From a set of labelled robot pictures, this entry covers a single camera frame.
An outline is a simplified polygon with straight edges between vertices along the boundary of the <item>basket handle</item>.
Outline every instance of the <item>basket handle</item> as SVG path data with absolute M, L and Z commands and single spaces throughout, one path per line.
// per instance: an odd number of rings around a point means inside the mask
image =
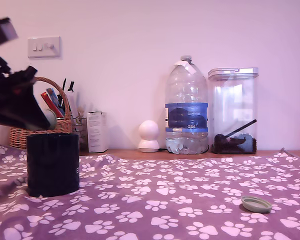
M 56 84 L 54 81 L 52 81 L 46 77 L 36 76 L 35 80 L 48 83 L 48 84 L 54 86 L 58 90 L 58 92 L 60 93 L 60 95 L 64 101 L 64 108 L 65 108 L 64 119 L 71 120 L 71 113 L 70 113 L 68 98 L 67 98 L 67 95 L 65 94 L 65 92 L 62 90 L 62 88 L 58 84 Z

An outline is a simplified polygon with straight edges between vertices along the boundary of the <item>blue label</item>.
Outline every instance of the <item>blue label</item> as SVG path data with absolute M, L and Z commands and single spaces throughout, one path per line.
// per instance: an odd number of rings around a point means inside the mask
M 208 103 L 168 103 L 165 105 L 165 131 L 205 133 Z

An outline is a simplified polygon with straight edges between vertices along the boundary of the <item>wooden shelf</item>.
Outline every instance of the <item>wooden shelf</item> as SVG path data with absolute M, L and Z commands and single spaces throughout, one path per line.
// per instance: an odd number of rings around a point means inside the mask
M 257 156 L 271 156 L 277 153 L 278 150 L 259 150 L 257 152 Z M 289 151 L 298 157 L 300 157 L 300 150 Z M 140 152 L 134 149 L 109 149 L 103 153 L 89 153 L 87 151 L 81 151 L 81 156 L 97 156 L 102 154 L 112 154 L 122 159 L 132 159 L 132 160 L 172 160 L 172 159 L 207 159 L 207 158 L 231 158 L 231 157 L 250 157 L 255 156 L 253 154 L 242 154 L 242 155 L 221 155 L 221 154 L 214 154 L 212 152 L 206 152 L 202 154 L 196 155 L 179 155 L 173 154 L 165 151 L 158 151 L 158 152 Z

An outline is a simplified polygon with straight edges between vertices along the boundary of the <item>black mug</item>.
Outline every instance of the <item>black mug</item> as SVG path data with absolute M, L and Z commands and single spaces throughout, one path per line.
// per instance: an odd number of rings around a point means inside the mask
M 79 189 L 79 135 L 33 134 L 26 137 L 27 192 L 55 197 Z

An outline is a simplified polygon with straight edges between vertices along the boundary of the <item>plastic storage container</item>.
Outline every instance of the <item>plastic storage container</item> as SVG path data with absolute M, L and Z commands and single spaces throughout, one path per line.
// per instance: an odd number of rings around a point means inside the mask
M 257 67 L 209 71 L 212 150 L 216 154 L 255 154 Z
M 174 154 L 201 154 L 208 149 L 207 81 L 189 55 L 174 64 L 166 82 L 166 147 Z

